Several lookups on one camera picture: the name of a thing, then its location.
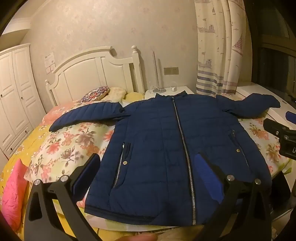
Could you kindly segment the navy blue puffer jacket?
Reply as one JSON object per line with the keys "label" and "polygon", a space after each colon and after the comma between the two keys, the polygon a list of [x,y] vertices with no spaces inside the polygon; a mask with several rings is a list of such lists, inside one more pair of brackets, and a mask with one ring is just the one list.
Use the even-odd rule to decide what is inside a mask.
{"label": "navy blue puffer jacket", "polygon": [[86,213],[132,225],[204,224],[219,204],[194,168],[196,154],[226,175],[243,182],[259,179],[264,192],[271,189],[266,161],[238,121],[266,110],[248,97],[181,92],[127,106],[93,103],[63,114],[50,131],[84,122],[115,122],[86,197]]}

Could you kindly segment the white window bench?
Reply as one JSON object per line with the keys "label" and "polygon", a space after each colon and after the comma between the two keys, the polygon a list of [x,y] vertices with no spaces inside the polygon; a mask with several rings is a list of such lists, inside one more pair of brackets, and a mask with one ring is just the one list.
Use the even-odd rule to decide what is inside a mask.
{"label": "white window bench", "polygon": [[235,95],[247,99],[251,96],[251,104],[258,105],[258,108],[265,108],[265,112],[275,121],[295,130],[295,123],[286,118],[286,113],[295,113],[295,109],[272,91],[253,82],[239,82]]}

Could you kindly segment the floral bed quilt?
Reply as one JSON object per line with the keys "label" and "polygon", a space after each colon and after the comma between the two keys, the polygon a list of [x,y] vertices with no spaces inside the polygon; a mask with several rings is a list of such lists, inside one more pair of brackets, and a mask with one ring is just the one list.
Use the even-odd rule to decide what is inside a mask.
{"label": "floral bed quilt", "polygon": [[[33,183],[36,179],[43,182],[58,180],[62,175],[71,174],[77,166],[83,165],[92,153],[103,156],[114,132],[114,126],[97,123],[80,123],[49,132],[48,128],[62,114],[82,106],[72,102],[53,108],[36,128],[39,133],[33,140],[31,160],[24,178]],[[256,119],[240,119],[240,124],[257,144],[272,177],[277,173],[292,171],[292,160],[279,154],[278,139],[263,129],[265,116]]]}

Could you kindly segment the yellow bed sheet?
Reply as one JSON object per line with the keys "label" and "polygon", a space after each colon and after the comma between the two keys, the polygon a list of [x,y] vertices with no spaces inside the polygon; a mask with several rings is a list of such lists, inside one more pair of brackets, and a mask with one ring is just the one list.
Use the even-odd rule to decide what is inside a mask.
{"label": "yellow bed sheet", "polygon": [[[14,169],[15,163],[17,159],[21,159],[22,163],[25,166],[29,166],[32,156],[36,154],[39,150],[41,144],[45,140],[45,138],[49,134],[50,125],[43,125],[40,124],[37,126],[29,136],[21,143],[21,145],[13,151],[13,155],[9,158],[8,162],[4,166],[3,170],[1,171],[1,210],[3,209],[3,191],[6,186],[6,182],[11,175],[11,172]],[[25,220],[25,212],[27,208],[27,202],[29,199],[29,194],[32,188],[32,184],[27,182],[25,195],[23,198],[22,203],[22,215],[21,215],[21,222],[20,226],[15,234],[21,239],[24,240],[24,220]]]}

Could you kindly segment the white wardrobe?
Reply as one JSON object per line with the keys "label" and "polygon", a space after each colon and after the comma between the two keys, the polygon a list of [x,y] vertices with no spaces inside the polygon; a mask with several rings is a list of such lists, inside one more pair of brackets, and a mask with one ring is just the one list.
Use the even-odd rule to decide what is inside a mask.
{"label": "white wardrobe", "polygon": [[37,91],[30,44],[1,51],[1,150],[10,158],[46,112]]}

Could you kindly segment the patterned round pillow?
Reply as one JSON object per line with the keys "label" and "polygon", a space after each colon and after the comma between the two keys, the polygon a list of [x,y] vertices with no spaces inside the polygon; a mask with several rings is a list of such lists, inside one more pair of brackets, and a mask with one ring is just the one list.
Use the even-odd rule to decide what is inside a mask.
{"label": "patterned round pillow", "polygon": [[90,102],[90,101],[99,101],[103,99],[110,91],[110,88],[107,86],[101,86],[99,88],[93,89],[84,95],[80,102]]}

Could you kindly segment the printed striped curtain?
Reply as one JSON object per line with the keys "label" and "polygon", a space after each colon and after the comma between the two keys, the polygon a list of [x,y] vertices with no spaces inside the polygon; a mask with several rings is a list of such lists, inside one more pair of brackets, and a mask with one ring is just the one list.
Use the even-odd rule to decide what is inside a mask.
{"label": "printed striped curtain", "polygon": [[242,0],[195,1],[198,30],[196,93],[236,92],[246,34]]}

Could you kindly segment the beige pillow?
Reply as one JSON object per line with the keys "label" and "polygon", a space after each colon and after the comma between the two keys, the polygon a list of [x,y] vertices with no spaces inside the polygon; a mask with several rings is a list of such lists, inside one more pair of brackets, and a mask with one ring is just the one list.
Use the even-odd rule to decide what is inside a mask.
{"label": "beige pillow", "polygon": [[126,95],[126,90],[121,87],[111,87],[109,92],[101,101],[103,102],[121,102]]}

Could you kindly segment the white wooden headboard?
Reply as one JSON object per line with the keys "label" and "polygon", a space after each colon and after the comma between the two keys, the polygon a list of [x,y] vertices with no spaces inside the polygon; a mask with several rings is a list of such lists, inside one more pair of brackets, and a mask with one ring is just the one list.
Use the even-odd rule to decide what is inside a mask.
{"label": "white wooden headboard", "polygon": [[137,46],[132,56],[116,58],[111,46],[81,51],[55,67],[52,84],[45,81],[46,91],[53,107],[79,100],[84,94],[101,86],[120,87],[126,92],[144,94],[144,81]]}

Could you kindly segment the white desk lamp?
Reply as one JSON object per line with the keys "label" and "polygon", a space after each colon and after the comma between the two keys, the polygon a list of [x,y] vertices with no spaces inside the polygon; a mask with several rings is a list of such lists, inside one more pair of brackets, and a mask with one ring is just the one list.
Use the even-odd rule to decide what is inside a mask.
{"label": "white desk lamp", "polygon": [[161,88],[160,85],[159,85],[159,75],[158,75],[156,56],[155,56],[154,51],[152,51],[152,60],[153,60],[154,74],[155,74],[155,79],[156,79],[156,86],[153,88],[152,92],[153,93],[158,93],[158,94],[164,93],[166,90]]}

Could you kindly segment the yellow pillow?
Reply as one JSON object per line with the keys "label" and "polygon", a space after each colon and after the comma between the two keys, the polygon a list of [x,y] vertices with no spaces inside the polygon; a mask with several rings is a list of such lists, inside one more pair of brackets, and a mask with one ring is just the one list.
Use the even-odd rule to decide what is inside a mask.
{"label": "yellow pillow", "polygon": [[125,96],[124,100],[128,102],[141,101],[144,100],[144,95],[139,92],[130,92]]}

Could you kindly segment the white nightstand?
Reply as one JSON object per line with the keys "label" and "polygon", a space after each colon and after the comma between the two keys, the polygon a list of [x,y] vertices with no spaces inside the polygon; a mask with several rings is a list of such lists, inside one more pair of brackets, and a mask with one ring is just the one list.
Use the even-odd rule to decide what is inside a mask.
{"label": "white nightstand", "polygon": [[187,94],[194,94],[194,92],[192,92],[192,90],[189,89],[189,87],[187,86],[174,86],[174,87],[166,87],[162,89],[153,88],[145,92],[144,99],[147,100],[150,98],[154,98],[156,94],[164,95],[164,96],[176,95],[183,91],[185,91]]}

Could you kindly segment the wall socket panel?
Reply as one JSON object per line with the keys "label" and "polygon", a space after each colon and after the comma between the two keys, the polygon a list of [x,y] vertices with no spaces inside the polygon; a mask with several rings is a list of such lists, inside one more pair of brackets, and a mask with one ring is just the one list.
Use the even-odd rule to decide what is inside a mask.
{"label": "wall socket panel", "polygon": [[178,67],[165,67],[164,68],[164,75],[178,75],[179,68]]}

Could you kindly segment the wall switch with paper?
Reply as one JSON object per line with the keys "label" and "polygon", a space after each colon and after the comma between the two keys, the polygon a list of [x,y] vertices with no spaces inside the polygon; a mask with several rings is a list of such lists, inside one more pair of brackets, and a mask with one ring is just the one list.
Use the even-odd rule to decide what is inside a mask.
{"label": "wall switch with paper", "polygon": [[44,65],[46,74],[53,72],[56,68],[54,53],[51,52],[44,57]]}

